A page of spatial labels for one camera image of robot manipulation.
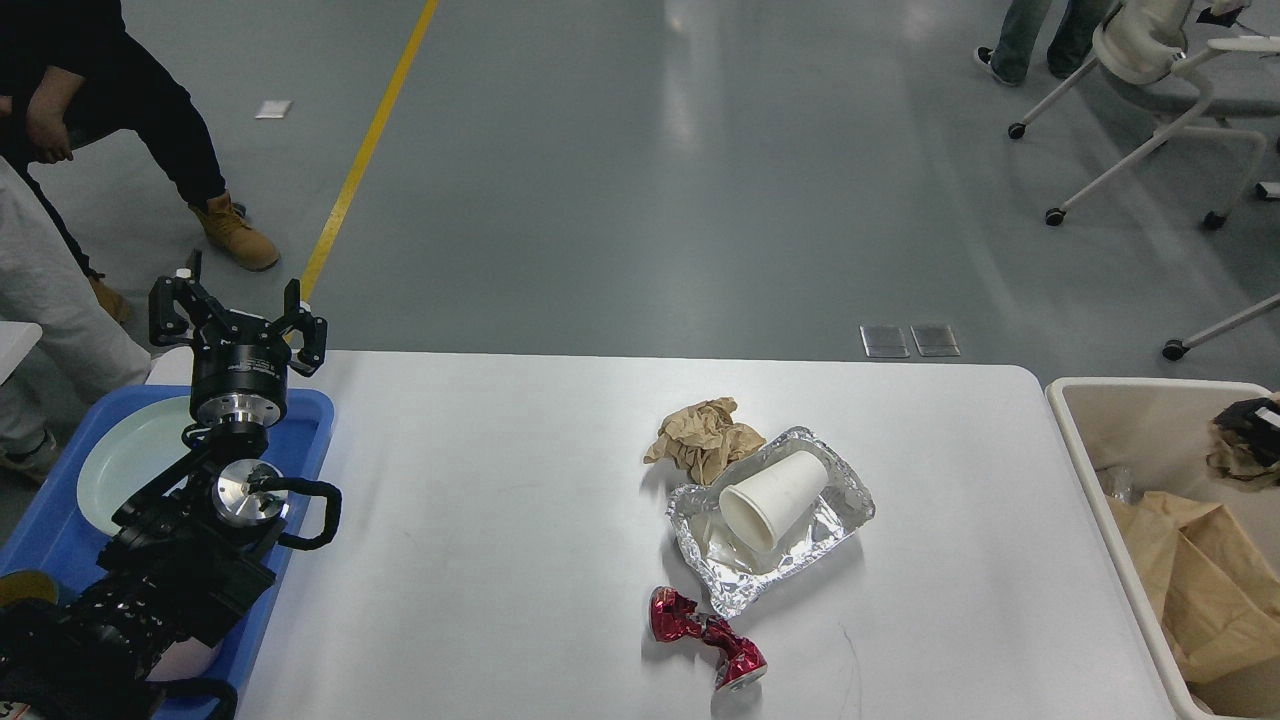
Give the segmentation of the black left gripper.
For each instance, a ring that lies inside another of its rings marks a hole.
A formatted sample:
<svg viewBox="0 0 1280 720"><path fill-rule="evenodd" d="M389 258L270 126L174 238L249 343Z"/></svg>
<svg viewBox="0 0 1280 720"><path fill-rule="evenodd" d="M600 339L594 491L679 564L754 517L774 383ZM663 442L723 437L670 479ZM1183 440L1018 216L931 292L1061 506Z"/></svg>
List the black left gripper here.
<svg viewBox="0 0 1280 720"><path fill-rule="evenodd" d="M232 343L238 320L200 283L202 252L159 277L148 293L148 342L193 350L189 414L204 427L251 421L273 427L287 414L288 368L312 377L325 363L326 320L301 299L300 279L284 288L284 311L247 343Z"/></svg>

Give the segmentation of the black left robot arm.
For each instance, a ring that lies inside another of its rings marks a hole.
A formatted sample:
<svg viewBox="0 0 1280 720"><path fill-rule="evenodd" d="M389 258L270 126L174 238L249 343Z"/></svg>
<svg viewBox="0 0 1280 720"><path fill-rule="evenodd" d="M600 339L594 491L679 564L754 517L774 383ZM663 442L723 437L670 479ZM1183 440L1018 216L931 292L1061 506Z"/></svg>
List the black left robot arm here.
<svg viewBox="0 0 1280 720"><path fill-rule="evenodd" d="M156 279L150 340L193 351L187 450L113 514L118 533L97 559L105 571L59 606L20 600L3 610L3 698L41 719L148 719L173 696L211 696L230 719L225 682L155 682L182 641L223 641L276 575L275 547L311 551L340 525L342 493L287 477L264 460L268 432L287 414L289 372L324 363L326 322L300 282L278 319L224 307L200 282L200 252Z"/></svg>

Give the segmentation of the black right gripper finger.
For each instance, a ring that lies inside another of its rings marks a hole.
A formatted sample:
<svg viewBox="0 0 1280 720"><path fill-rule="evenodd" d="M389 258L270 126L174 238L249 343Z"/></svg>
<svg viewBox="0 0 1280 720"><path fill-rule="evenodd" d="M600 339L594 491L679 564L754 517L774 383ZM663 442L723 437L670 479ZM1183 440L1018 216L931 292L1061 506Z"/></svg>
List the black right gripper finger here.
<svg viewBox="0 0 1280 720"><path fill-rule="evenodd" d="M1279 460L1277 404L1270 397L1229 405L1213 419L1213 429L1233 452L1258 466Z"/></svg>

